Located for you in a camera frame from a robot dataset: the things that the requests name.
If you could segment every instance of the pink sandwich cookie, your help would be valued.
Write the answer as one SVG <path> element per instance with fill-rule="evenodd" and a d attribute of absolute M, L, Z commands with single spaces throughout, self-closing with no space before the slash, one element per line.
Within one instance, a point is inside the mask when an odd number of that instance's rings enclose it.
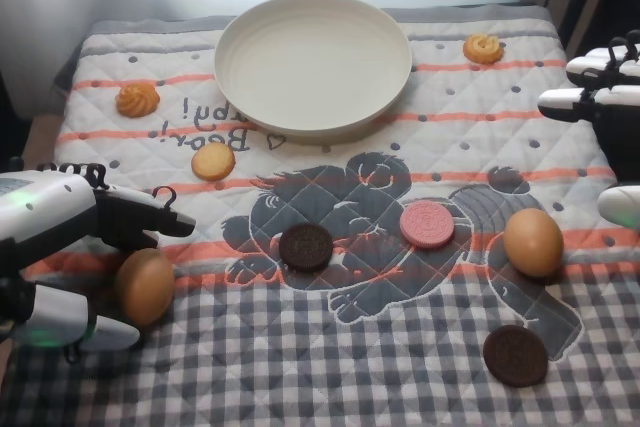
<path fill-rule="evenodd" d="M 419 200 L 404 209 L 400 230 L 417 247 L 434 249 L 449 242 L 453 236 L 453 217 L 442 205 Z"/>

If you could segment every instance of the round golden cookie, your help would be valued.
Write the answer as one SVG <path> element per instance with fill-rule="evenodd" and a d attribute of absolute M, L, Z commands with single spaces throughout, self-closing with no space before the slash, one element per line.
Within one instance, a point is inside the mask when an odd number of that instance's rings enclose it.
<path fill-rule="evenodd" d="M 465 41 L 462 50 L 467 59 L 478 64 L 493 64 L 504 55 L 500 39 L 495 35 L 471 35 Z"/>
<path fill-rule="evenodd" d="M 153 85 L 137 82 L 120 89 L 116 95 L 116 109 L 120 115 L 137 118 L 149 115 L 158 108 L 160 96 Z"/>
<path fill-rule="evenodd" d="M 202 147 L 191 159 L 191 170 L 202 180 L 222 180 L 236 165 L 233 150 L 226 144 L 212 142 Z"/>

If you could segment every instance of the egg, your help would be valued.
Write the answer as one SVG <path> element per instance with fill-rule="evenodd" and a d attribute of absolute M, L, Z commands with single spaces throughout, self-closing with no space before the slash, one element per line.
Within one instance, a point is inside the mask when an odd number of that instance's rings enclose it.
<path fill-rule="evenodd" d="M 516 269 L 529 277 L 547 277 L 562 265 L 564 240 L 558 224 L 538 209 L 515 213 L 504 230 L 504 249 Z"/>
<path fill-rule="evenodd" d="M 118 270 L 115 292 L 122 310 L 140 328 L 165 313 L 175 289 L 173 266 L 159 250 L 139 250 Z"/>

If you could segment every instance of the plate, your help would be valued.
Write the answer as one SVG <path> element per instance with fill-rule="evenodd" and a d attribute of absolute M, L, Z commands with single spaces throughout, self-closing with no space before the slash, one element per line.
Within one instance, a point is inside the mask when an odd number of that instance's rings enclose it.
<path fill-rule="evenodd" d="M 216 46 L 227 100 L 268 130 L 343 134 L 380 115 L 411 72 L 409 41 L 358 0 L 270 0 L 240 15 Z"/>

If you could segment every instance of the cookie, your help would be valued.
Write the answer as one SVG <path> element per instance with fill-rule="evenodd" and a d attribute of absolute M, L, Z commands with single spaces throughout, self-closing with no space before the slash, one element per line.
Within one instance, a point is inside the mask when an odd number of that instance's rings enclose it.
<path fill-rule="evenodd" d="M 233 150 L 221 142 L 212 142 L 198 150 L 191 159 L 191 170 L 202 180 L 222 180 L 236 165 Z"/>
<path fill-rule="evenodd" d="M 489 372 L 511 387 L 530 387 L 547 375 L 547 350 L 542 340 L 524 327 L 505 325 L 494 330 L 484 342 L 482 355 Z"/>
<path fill-rule="evenodd" d="M 153 85 L 145 82 L 128 84 L 116 95 L 116 109 L 120 115 L 138 118 L 158 108 L 160 96 Z"/>
<path fill-rule="evenodd" d="M 331 234 L 317 224 L 298 224 L 280 237 L 280 258 L 290 269 L 315 272 L 329 264 L 333 254 Z"/>
<path fill-rule="evenodd" d="M 420 200 L 400 216 L 400 230 L 413 245 L 423 249 L 440 247 L 453 236 L 453 217 L 442 205 Z"/>
<path fill-rule="evenodd" d="M 500 39 L 486 34 L 471 35 L 465 41 L 462 51 L 467 59 L 478 64 L 493 64 L 504 55 Z"/>

